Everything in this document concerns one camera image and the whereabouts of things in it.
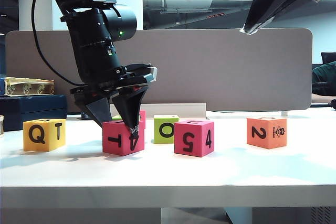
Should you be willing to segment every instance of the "chair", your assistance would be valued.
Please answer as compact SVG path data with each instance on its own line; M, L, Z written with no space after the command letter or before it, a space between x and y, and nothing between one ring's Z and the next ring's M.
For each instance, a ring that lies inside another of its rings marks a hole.
M336 52L322 52L322 63L327 64L336 61Z

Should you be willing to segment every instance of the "foam block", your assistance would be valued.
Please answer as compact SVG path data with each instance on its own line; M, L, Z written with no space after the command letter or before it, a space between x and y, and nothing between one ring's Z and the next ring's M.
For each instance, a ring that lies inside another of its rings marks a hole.
M144 128L146 128L146 110L140 110L139 121L142 121L144 123Z
M65 145L65 119L23 122L23 149L49 152Z
M121 115L115 115L112 117L112 121L120 121L122 120Z
M174 153L203 157L214 151L214 122L188 120L174 123Z
M130 132L121 120L103 123L103 152L126 156L145 148L144 123L139 122L139 136L130 139Z
M287 119L248 118L247 144L272 149L287 145Z
M154 144L174 143L174 123L178 115L154 115Z

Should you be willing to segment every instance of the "pink cube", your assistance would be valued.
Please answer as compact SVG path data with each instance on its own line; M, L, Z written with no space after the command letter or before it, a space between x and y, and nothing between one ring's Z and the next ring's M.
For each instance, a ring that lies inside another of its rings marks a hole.
M146 128L146 110L139 111L140 120L139 122L144 122L144 129Z
M123 121L103 123L103 152L126 156L145 148L144 122L139 122L138 139L130 139L130 132Z
M209 120L174 123L174 153L203 157L213 152L214 125Z

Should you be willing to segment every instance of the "navy box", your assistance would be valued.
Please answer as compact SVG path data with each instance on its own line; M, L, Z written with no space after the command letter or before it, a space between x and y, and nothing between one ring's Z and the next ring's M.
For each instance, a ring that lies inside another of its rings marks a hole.
M32 95L0 97L0 115L4 131L22 130L23 122L41 118L67 118L65 95Z

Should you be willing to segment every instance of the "orange cube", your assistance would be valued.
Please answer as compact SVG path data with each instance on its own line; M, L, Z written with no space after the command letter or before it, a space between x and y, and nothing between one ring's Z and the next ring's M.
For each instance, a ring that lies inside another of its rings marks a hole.
M287 145L287 119L248 118L247 144L273 149Z

